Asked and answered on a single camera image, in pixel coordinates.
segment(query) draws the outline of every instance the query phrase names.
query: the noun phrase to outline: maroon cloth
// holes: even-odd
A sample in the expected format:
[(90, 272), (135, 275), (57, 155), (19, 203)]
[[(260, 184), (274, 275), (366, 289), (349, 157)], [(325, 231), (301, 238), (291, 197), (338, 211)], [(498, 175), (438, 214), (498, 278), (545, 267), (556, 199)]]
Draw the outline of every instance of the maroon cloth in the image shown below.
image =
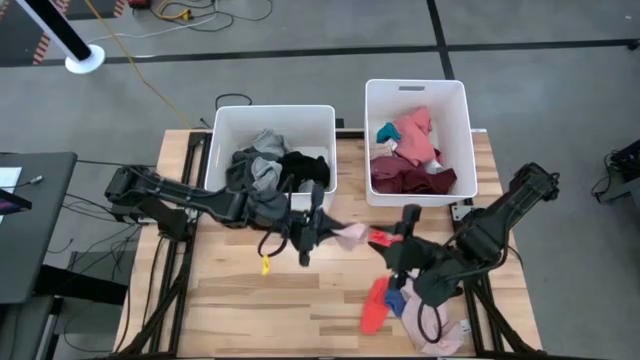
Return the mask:
[(371, 161), (371, 185), (383, 194), (446, 195), (456, 179), (453, 169), (429, 174), (401, 157), (383, 156)]

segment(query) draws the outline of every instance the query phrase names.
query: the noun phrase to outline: orange cloth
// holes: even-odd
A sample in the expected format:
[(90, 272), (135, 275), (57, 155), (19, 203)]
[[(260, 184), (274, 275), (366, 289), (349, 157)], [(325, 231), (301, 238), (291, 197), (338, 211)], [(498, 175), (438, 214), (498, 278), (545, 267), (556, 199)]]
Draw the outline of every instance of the orange cloth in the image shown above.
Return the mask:
[(419, 107), (411, 114), (396, 119), (393, 125), (402, 135), (396, 154), (409, 160), (413, 166), (436, 158), (436, 151), (429, 140), (431, 115), (426, 107)]
[(384, 304), (384, 294), (387, 292), (388, 285), (389, 277), (381, 277), (373, 282), (362, 309), (362, 318), (360, 318), (360, 332), (363, 334), (373, 335), (384, 324), (391, 310)]

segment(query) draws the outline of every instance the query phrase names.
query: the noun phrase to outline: blue cloth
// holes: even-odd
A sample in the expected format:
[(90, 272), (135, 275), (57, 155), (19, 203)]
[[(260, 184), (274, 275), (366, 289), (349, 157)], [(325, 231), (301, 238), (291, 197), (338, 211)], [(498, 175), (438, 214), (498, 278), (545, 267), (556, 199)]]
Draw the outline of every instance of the blue cloth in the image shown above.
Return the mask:
[(393, 126), (392, 123), (386, 123), (382, 127), (382, 129), (378, 130), (378, 135), (376, 136), (376, 142), (378, 144), (383, 144), (389, 139), (400, 140), (402, 136), (396, 130), (396, 127)]
[(400, 290), (387, 289), (387, 292), (384, 294), (384, 304), (391, 308), (395, 316), (400, 317), (402, 316), (407, 301), (402, 297)]

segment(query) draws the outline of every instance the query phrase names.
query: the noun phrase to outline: teal cloth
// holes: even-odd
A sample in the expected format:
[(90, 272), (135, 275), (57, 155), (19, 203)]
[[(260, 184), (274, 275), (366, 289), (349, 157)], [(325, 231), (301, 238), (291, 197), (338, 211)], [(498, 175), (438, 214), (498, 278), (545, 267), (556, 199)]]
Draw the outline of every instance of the teal cloth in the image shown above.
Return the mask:
[(402, 136), (400, 136), (400, 133), (398, 132), (398, 130), (396, 130), (396, 127), (393, 126), (392, 123), (386, 123), (384, 124), (382, 129), (378, 131), (378, 136), (376, 136), (376, 142), (378, 144), (382, 144), (389, 139), (400, 140), (401, 138)]

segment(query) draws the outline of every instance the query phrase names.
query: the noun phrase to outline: table leg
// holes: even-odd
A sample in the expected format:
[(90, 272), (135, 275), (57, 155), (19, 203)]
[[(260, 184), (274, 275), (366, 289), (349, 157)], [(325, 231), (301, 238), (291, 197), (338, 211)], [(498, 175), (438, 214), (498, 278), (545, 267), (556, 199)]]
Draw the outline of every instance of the table leg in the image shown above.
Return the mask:
[(35, 295), (59, 295), (122, 305), (127, 286), (69, 270), (42, 265), (36, 280)]

